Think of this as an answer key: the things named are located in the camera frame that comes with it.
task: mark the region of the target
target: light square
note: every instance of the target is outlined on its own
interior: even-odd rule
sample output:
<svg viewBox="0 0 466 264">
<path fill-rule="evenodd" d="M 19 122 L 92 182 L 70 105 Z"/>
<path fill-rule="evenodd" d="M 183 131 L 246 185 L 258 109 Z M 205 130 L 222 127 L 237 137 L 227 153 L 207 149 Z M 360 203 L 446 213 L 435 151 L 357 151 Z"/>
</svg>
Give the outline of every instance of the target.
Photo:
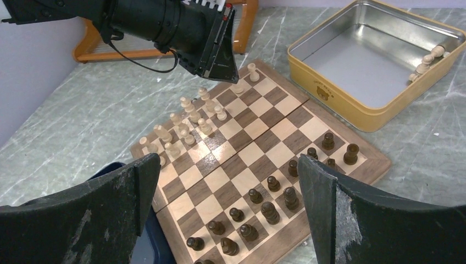
<svg viewBox="0 0 466 264">
<path fill-rule="evenodd" d="M 220 187 L 225 185 L 230 179 L 226 175 L 225 171 L 223 171 L 222 167 L 218 167 L 216 170 L 211 172 L 204 178 L 207 186 L 212 191 L 212 193 L 216 192 Z"/>
<path fill-rule="evenodd" d="M 231 182 L 235 185 L 241 196 L 247 194 L 250 189 L 256 187 L 260 183 L 249 168 L 243 170 L 238 176 L 234 177 Z"/>
</svg>

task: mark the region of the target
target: dark square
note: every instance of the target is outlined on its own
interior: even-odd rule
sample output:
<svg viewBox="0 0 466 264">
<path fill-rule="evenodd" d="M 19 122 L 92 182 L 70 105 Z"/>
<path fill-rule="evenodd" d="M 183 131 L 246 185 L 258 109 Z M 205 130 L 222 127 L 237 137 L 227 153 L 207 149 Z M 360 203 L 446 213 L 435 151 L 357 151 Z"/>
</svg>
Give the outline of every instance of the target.
<svg viewBox="0 0 466 264">
<path fill-rule="evenodd" d="M 223 185 L 220 189 L 218 189 L 215 193 L 215 198 L 217 198 L 220 206 L 223 210 L 227 209 L 231 206 L 235 201 L 241 198 L 240 192 L 236 190 L 236 187 L 229 181 L 225 185 Z"/>
<path fill-rule="evenodd" d="M 199 231 L 204 226 L 199 213 L 193 208 L 183 217 L 178 220 L 178 225 L 180 226 L 181 232 L 185 236 L 185 239 L 188 239 L 195 232 Z"/>
<path fill-rule="evenodd" d="M 228 237 L 233 231 L 235 231 L 235 227 L 233 227 L 233 224 L 231 224 L 231 221 L 228 219 L 228 216 L 226 216 L 225 212 L 220 213 L 212 220 L 222 223 L 225 227 L 225 232 L 222 235 L 216 235 L 209 230 L 208 223 L 206 224 L 206 228 L 209 230 L 209 233 L 212 236 L 215 244 L 220 243 L 221 238 Z"/>
<path fill-rule="evenodd" d="M 212 153 L 207 154 L 207 156 L 196 163 L 196 167 L 199 169 L 202 177 L 209 175 L 209 173 L 213 172 L 219 166 L 220 163 Z"/>
<path fill-rule="evenodd" d="M 328 133 L 328 132 L 334 135 L 335 147 L 332 148 L 331 150 L 325 150 L 322 147 L 322 141 L 324 141 L 325 133 Z M 340 147 L 342 147 L 345 143 L 332 131 L 327 130 L 325 133 L 322 133 L 322 135 L 314 141 L 314 144 L 316 144 L 327 156 L 330 156 L 333 153 L 335 153 L 335 151 L 337 151 Z"/>
<path fill-rule="evenodd" d="M 309 147 L 311 143 L 312 141 L 299 130 L 296 130 L 283 141 L 283 144 L 285 144 L 295 155 L 300 153 L 306 147 Z"/>
<path fill-rule="evenodd" d="M 228 142 L 231 144 L 231 146 L 233 147 L 233 149 L 235 149 L 236 152 L 239 152 L 249 143 L 251 143 L 252 139 L 244 130 L 241 130 L 240 132 L 238 132 L 238 134 L 228 139 Z"/>
<path fill-rule="evenodd" d="M 288 95 L 283 92 L 282 89 L 275 87 L 266 95 L 264 98 L 267 99 L 273 106 L 276 106 L 277 103 L 281 102 L 281 100 L 285 99 Z"/>
<path fill-rule="evenodd" d="M 290 160 L 298 161 L 298 158 L 297 157 L 292 157 Z M 283 175 L 290 181 L 291 184 L 295 184 L 295 183 L 297 183 L 299 181 L 299 177 L 293 177 L 293 176 L 291 176 L 289 174 L 289 172 L 288 172 L 289 162 L 290 161 L 283 164 L 278 170 L 283 173 Z"/>
<path fill-rule="evenodd" d="M 183 172 L 194 166 L 194 162 L 192 162 L 191 156 L 189 156 L 188 152 L 175 159 L 172 164 L 178 175 L 181 175 Z"/>
<path fill-rule="evenodd" d="M 164 188 L 162 188 L 162 190 L 163 193 L 165 193 L 165 196 L 167 197 L 168 203 L 173 202 L 176 198 L 178 198 L 186 191 L 185 187 L 183 186 L 183 183 L 178 177 L 176 177 Z"/>
<path fill-rule="evenodd" d="M 256 176 L 259 182 L 265 180 L 277 170 L 275 164 L 269 160 L 266 155 L 263 155 L 249 166 L 251 172 Z"/>
<path fill-rule="evenodd" d="M 233 91 L 231 91 L 230 89 L 227 89 L 223 94 L 217 97 L 217 101 L 219 101 L 219 103 L 225 107 L 237 98 L 238 97 Z"/>
<path fill-rule="evenodd" d="M 220 130 L 216 130 L 210 133 L 205 139 L 204 142 L 206 143 L 207 147 L 210 151 L 216 150 L 219 146 L 223 145 L 226 142 L 225 136 L 220 132 Z"/>
<path fill-rule="evenodd" d="M 238 122 L 238 124 L 242 127 L 245 128 L 254 120 L 257 119 L 257 115 L 254 114 L 254 112 L 251 111 L 251 109 L 246 108 L 243 112 L 239 113 L 237 116 L 235 116 L 235 120 Z"/>
<path fill-rule="evenodd" d="M 240 174 L 243 170 L 245 170 L 247 166 L 244 163 L 244 161 L 239 157 L 239 155 L 234 155 L 233 157 L 225 161 L 225 163 L 221 165 L 221 168 L 228 176 L 228 178 L 230 178 L 231 180 L 238 174 Z"/>
<path fill-rule="evenodd" d="M 194 206 L 197 206 L 212 194 L 209 186 L 207 186 L 207 183 L 204 180 L 199 181 L 193 187 L 189 188 L 187 193 Z"/>
<path fill-rule="evenodd" d="M 280 208 L 283 210 L 283 212 L 286 214 L 286 216 L 288 216 L 288 218 L 291 218 L 292 216 L 294 216 L 297 212 L 299 212 L 304 207 L 303 196 L 299 193 L 298 190 L 296 190 L 295 187 L 293 187 L 293 188 L 296 191 L 296 196 L 298 196 L 298 201 L 299 201 L 298 208 L 293 209 L 293 210 L 290 210 L 290 209 L 286 208 L 285 197 L 283 196 L 283 194 L 281 194 L 280 196 L 277 197 L 277 199 L 275 199 L 278 206 L 280 206 Z"/>
<path fill-rule="evenodd" d="M 267 130 L 264 134 L 254 140 L 254 142 L 257 144 L 260 150 L 262 150 L 264 153 L 267 153 L 278 143 L 280 143 L 280 139 L 271 130 Z"/>
<path fill-rule="evenodd" d="M 243 102 L 247 106 L 250 106 L 252 105 L 253 102 L 257 101 L 260 97 L 261 97 L 260 93 L 258 93 L 255 89 L 249 89 L 247 92 L 245 92 L 243 95 L 240 96 L 240 99 L 243 100 Z"/>
<path fill-rule="evenodd" d="M 260 242 L 262 242 L 266 237 L 269 236 L 269 233 L 265 230 L 264 226 L 260 223 L 259 219 L 257 219 L 256 216 L 253 216 L 251 219 L 246 221 L 246 224 L 252 225 L 256 230 L 259 235 L 254 241 L 246 241 L 246 239 L 241 235 L 240 228 L 239 227 L 236 231 L 238 232 L 238 235 L 240 235 L 240 238 L 243 240 L 244 244 L 246 245 L 246 248 L 248 250 L 252 250 L 255 246 L 257 246 Z"/>
<path fill-rule="evenodd" d="M 266 124 L 269 128 L 276 125 L 280 120 L 284 119 L 284 115 L 278 111 L 275 107 L 272 107 L 267 112 L 265 112 L 260 119 Z"/>
<path fill-rule="evenodd" d="M 254 187 L 256 191 L 258 191 L 260 194 L 262 194 L 263 201 L 261 203 L 253 203 L 251 202 L 251 199 L 249 198 L 249 194 L 245 194 L 243 198 L 246 200 L 247 204 L 251 208 L 251 210 L 254 212 L 254 214 L 260 212 L 260 207 L 264 202 L 271 202 L 272 196 L 270 196 L 269 192 L 264 188 L 264 185 L 262 183 L 259 183 L 256 187 Z"/>
</svg>

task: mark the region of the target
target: white pawn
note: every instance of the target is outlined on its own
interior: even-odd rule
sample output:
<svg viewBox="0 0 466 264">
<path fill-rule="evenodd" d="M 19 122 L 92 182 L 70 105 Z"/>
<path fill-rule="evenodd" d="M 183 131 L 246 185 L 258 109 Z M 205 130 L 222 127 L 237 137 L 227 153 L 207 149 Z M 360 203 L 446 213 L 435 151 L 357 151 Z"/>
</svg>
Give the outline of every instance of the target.
<svg viewBox="0 0 466 264">
<path fill-rule="evenodd" d="M 181 136 L 185 139 L 185 142 L 188 144 L 188 145 L 191 145 L 193 144 L 194 142 L 196 142 L 196 139 L 194 138 L 193 135 L 189 134 L 187 130 L 182 130 L 180 132 Z"/>
<path fill-rule="evenodd" d="M 204 118 L 199 119 L 199 126 L 201 127 L 201 132 L 205 135 L 208 135 L 212 131 L 212 127 L 207 124 Z"/>
<path fill-rule="evenodd" d="M 214 110 L 217 113 L 217 119 L 218 120 L 223 121 L 223 120 L 226 119 L 226 112 L 225 112 L 225 109 L 223 109 L 222 106 L 216 106 Z"/>
<path fill-rule="evenodd" d="M 254 63 L 248 64 L 248 70 L 251 73 L 249 75 L 249 78 L 251 81 L 258 81 L 259 80 L 259 74 L 256 71 L 256 65 Z"/>
</svg>

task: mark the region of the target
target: chess piece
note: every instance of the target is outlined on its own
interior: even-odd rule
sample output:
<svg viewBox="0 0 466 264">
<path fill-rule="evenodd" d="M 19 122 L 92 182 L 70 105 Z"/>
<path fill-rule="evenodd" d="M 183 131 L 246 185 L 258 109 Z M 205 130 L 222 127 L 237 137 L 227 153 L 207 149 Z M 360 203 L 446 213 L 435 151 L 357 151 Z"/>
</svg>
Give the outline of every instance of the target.
<svg viewBox="0 0 466 264">
<path fill-rule="evenodd" d="M 193 237 L 190 237 L 186 240 L 186 245 L 195 251 L 201 251 L 202 249 L 204 249 L 205 246 L 204 240 L 202 238 Z"/>
<path fill-rule="evenodd" d="M 216 104 L 210 99 L 210 94 L 207 92 L 207 89 L 204 87 L 199 88 L 197 93 L 201 97 L 201 100 L 205 102 L 207 111 L 213 113 Z"/>
<path fill-rule="evenodd" d="M 183 137 L 183 139 L 188 145 L 192 145 L 194 144 L 194 142 L 196 142 L 196 139 L 194 138 L 194 136 L 191 135 L 187 130 L 182 130 L 180 132 L 180 135 Z"/>
<path fill-rule="evenodd" d="M 259 236 L 259 232 L 257 232 L 257 229 L 250 224 L 243 224 L 240 227 L 240 233 L 248 242 L 256 240 Z"/>
<path fill-rule="evenodd" d="M 319 157 L 317 156 L 317 150 L 314 147 L 310 147 L 307 149 L 307 155 L 315 158 L 316 160 L 319 160 Z"/>
<path fill-rule="evenodd" d="M 254 63 L 248 64 L 248 70 L 251 73 L 249 75 L 249 78 L 251 79 L 251 81 L 254 81 L 254 82 L 258 81 L 259 80 L 259 74 L 256 71 L 256 65 Z"/>
<path fill-rule="evenodd" d="M 212 231 L 212 233 L 216 235 L 223 235 L 223 233 L 225 232 L 225 226 L 221 222 L 218 222 L 218 221 L 214 221 L 214 220 L 210 221 L 207 224 L 207 227 L 209 228 L 210 231 Z"/>
<path fill-rule="evenodd" d="M 222 106 L 215 106 L 214 111 L 217 113 L 217 119 L 223 121 L 226 119 L 226 112 Z"/>
<path fill-rule="evenodd" d="M 179 148 L 177 148 L 175 145 L 173 145 L 170 142 L 165 144 L 165 149 L 168 152 L 168 154 L 170 154 L 172 157 L 178 156 L 181 152 Z"/>
<path fill-rule="evenodd" d="M 204 118 L 200 118 L 198 121 L 198 124 L 201 129 L 201 132 L 204 133 L 205 135 L 208 135 L 210 134 L 210 132 L 212 132 L 212 126 L 207 124 Z"/>
<path fill-rule="evenodd" d="M 273 192 L 280 190 L 280 182 L 274 176 L 269 176 L 267 178 L 267 186 L 269 190 Z"/>
<path fill-rule="evenodd" d="M 161 125 L 154 126 L 154 132 L 165 143 L 173 139 L 173 136 Z"/>
<path fill-rule="evenodd" d="M 322 141 L 322 148 L 325 150 L 332 150 L 334 147 L 334 135 L 331 132 L 325 133 L 324 140 Z"/>
<path fill-rule="evenodd" d="M 296 190 L 293 187 L 288 187 L 283 191 L 285 197 L 285 206 L 290 210 L 294 210 L 299 206 L 298 196 Z"/>
<path fill-rule="evenodd" d="M 343 161 L 348 165 L 354 165 L 358 161 L 359 146 L 356 144 L 349 144 L 346 147 L 346 153 L 343 155 Z"/>
<path fill-rule="evenodd" d="M 231 219 L 233 219 L 233 221 L 235 222 L 241 222 L 245 219 L 245 213 L 243 213 L 243 211 L 235 207 L 230 209 L 230 216 Z"/>
<path fill-rule="evenodd" d="M 298 162 L 295 160 L 290 160 L 288 163 L 288 173 L 291 177 L 298 177 Z"/>
<path fill-rule="evenodd" d="M 264 200 L 262 194 L 260 194 L 260 192 L 258 192 L 256 189 L 249 190 L 248 194 L 251 202 L 255 204 L 260 204 Z"/>
<path fill-rule="evenodd" d="M 280 215 L 278 214 L 278 211 L 276 210 L 273 203 L 263 203 L 260 208 L 260 211 L 269 224 L 275 225 L 278 224 L 278 222 L 280 221 Z"/>
<path fill-rule="evenodd" d="M 223 254 L 229 256 L 235 256 L 240 251 L 238 244 L 229 238 L 221 238 L 220 246 Z"/>
</svg>

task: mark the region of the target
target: wooden chessboard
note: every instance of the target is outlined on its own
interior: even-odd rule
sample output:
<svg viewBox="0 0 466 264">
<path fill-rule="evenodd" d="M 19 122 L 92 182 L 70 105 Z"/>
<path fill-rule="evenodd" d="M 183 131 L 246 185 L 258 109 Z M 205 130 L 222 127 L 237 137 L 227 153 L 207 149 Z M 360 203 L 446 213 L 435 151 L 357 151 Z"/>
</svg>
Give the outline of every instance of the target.
<svg viewBox="0 0 466 264">
<path fill-rule="evenodd" d="M 310 235 L 303 203 L 296 210 L 285 206 L 283 190 L 294 187 L 302 199 L 298 178 L 288 173 L 290 160 L 298 160 L 307 148 L 314 147 L 320 161 L 333 158 L 337 169 L 367 184 L 381 178 L 391 161 L 363 140 L 329 112 L 309 99 L 300 89 L 288 82 L 270 66 L 256 59 L 260 78 L 249 79 L 247 67 L 240 69 L 238 85 L 241 94 L 230 90 L 231 84 L 221 83 L 212 89 L 210 98 L 224 107 L 227 119 L 220 121 L 207 111 L 202 100 L 193 104 L 201 116 L 213 127 L 204 135 L 188 114 L 180 113 L 196 142 L 180 140 L 179 131 L 170 121 L 163 124 L 172 134 L 171 141 L 181 152 L 176 157 L 165 153 L 163 144 L 152 132 L 148 142 L 158 146 L 166 163 L 153 199 L 160 225 L 177 263 L 211 260 L 219 263 L 275 263 L 286 256 Z M 335 147 L 321 147 L 324 134 L 334 135 Z M 359 146 L 358 162 L 349 166 L 343 161 L 348 144 Z M 138 142 L 131 147 L 134 158 L 148 154 L 147 146 Z M 267 177 L 273 175 L 281 189 L 271 192 Z M 270 225 L 248 197 L 248 190 L 260 191 L 264 201 L 271 201 L 280 214 L 280 223 Z M 237 223 L 229 216 L 231 208 L 243 210 L 245 219 Z M 223 235 L 215 235 L 208 228 L 211 220 L 225 226 Z M 248 223 L 259 231 L 259 237 L 247 242 L 239 227 Z M 205 247 L 194 251 L 186 246 L 189 237 L 200 237 Z M 237 242 L 236 256 L 222 253 L 220 239 L 228 237 Z"/>
</svg>

